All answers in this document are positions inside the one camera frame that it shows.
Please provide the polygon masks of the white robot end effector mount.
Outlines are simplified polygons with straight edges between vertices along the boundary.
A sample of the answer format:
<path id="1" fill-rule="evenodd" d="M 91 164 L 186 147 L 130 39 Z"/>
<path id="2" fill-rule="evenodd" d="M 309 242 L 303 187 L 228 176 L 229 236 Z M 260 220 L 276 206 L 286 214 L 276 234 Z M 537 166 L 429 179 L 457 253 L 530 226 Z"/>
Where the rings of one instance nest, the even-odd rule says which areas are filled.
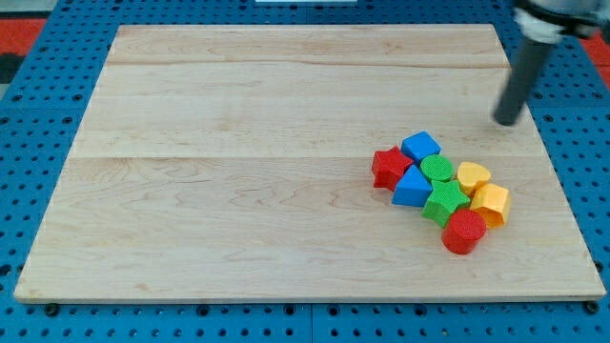
<path id="1" fill-rule="evenodd" d="M 563 36 L 609 43 L 609 0 L 514 0 L 515 20 L 525 37 L 557 44 Z"/>

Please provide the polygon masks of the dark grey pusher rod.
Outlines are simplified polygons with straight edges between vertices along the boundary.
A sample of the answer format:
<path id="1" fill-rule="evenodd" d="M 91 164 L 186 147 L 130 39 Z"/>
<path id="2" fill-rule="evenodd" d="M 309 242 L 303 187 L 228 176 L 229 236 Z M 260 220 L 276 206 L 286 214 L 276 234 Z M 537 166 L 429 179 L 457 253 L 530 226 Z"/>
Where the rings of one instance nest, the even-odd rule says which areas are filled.
<path id="1" fill-rule="evenodd" d="M 493 112 L 497 124 L 514 126 L 554 45 L 524 37 Z"/>

